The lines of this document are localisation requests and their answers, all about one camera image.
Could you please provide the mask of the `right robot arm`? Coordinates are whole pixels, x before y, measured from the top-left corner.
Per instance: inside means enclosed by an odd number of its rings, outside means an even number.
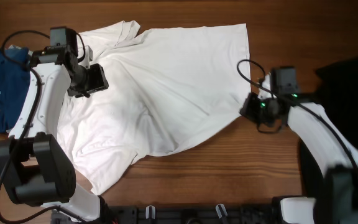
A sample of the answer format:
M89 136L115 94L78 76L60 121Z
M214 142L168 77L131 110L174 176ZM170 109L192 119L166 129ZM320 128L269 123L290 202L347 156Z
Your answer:
M332 124L316 103L300 103L295 79L289 78L289 93L279 94L245 81L267 93L259 98L249 93L240 114L251 121L272 126L283 121L305 143L322 186L314 197L275 198L279 223L358 223L358 150Z

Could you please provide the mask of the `grey folded garment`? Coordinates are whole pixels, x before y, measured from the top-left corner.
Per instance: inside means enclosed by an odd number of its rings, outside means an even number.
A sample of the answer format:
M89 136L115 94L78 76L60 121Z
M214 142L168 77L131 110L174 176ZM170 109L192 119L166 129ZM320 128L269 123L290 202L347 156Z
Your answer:
M22 48L22 47L19 47L19 46L16 46L16 45L10 45L10 46L8 47L8 49L18 49L18 50L20 50L21 48ZM28 50L28 55L32 56L32 54L33 54L33 51Z

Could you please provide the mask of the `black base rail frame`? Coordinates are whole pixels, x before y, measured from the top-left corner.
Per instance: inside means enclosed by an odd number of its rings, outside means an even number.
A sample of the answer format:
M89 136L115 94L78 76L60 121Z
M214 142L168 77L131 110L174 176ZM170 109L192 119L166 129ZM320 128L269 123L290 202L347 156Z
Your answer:
M111 207L114 223L122 224L274 224L283 223L276 208L267 204L227 207L155 208Z

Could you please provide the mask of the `white polo shirt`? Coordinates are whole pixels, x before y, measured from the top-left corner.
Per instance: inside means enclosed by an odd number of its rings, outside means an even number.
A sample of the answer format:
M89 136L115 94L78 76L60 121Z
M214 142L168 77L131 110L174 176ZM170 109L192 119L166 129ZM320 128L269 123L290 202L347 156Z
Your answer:
M66 96L58 142L100 195L145 156L208 140L239 116L250 92L247 26L149 29L136 21L81 33L108 89Z

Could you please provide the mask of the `black garment right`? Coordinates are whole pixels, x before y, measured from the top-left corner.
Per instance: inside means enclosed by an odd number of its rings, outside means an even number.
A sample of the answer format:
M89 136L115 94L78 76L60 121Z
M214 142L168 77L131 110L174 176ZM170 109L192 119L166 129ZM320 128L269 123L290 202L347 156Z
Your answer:
M358 57L315 70L321 84L312 99L324 107L331 122L358 149Z

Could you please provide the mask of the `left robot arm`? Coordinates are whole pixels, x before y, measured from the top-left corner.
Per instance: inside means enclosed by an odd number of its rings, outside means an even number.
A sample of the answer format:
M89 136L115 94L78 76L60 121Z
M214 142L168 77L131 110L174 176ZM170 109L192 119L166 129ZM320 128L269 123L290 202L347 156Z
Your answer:
M66 96L89 97L109 86L102 66L80 34L54 27L49 45L33 52L20 67L30 84L21 113L0 141L0 193L12 203L51 212L52 223L115 223L105 200L76 181L75 168L57 141ZM0 211L0 221L7 222Z

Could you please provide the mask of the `blue folded polo shirt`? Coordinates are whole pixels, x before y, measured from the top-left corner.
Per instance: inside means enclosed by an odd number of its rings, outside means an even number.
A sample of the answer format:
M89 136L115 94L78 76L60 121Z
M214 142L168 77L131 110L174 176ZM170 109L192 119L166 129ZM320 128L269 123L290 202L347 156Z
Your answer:
M6 49L0 51L0 133L6 132L16 124L29 89L30 73L18 64L27 61L28 49Z

